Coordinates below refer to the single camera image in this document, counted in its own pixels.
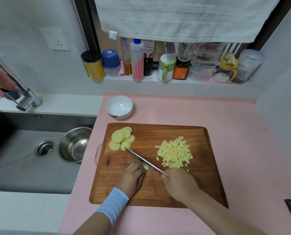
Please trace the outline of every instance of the blue lid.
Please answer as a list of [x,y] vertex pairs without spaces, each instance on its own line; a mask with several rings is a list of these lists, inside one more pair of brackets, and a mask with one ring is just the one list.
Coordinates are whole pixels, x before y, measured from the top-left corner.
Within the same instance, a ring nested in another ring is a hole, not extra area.
[[102,53],[102,61],[106,68],[116,68],[120,65],[119,55],[114,49],[104,50]]
[[140,44],[141,43],[141,39],[134,39],[134,43],[135,44]]

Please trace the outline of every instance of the stainless steel bowl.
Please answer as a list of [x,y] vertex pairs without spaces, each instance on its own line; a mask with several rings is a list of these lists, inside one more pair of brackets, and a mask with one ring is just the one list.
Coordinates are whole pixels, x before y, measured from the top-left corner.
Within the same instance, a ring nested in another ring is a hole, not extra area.
[[66,162],[81,162],[89,142],[92,129],[79,127],[70,130],[57,146],[58,155]]

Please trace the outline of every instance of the blue wrist sleeve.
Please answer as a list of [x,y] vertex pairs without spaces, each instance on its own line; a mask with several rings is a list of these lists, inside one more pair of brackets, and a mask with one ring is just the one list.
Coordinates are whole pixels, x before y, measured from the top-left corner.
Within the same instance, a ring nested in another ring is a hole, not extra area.
[[104,213],[109,218],[113,226],[120,212],[127,205],[128,201],[129,198],[127,195],[120,189],[114,187],[101,206],[94,212],[94,214],[97,212]]

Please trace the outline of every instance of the sink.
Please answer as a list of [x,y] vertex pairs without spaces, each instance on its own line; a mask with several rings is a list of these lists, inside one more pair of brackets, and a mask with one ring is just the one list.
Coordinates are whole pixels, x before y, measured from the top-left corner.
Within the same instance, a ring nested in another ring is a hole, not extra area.
[[0,112],[0,191],[70,194],[80,163],[57,154],[66,132],[96,117]]

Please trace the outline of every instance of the white wall socket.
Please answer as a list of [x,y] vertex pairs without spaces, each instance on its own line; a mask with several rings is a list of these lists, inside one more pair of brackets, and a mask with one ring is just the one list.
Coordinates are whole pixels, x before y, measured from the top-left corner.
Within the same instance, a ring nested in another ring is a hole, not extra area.
[[70,51],[61,27],[39,27],[51,50]]

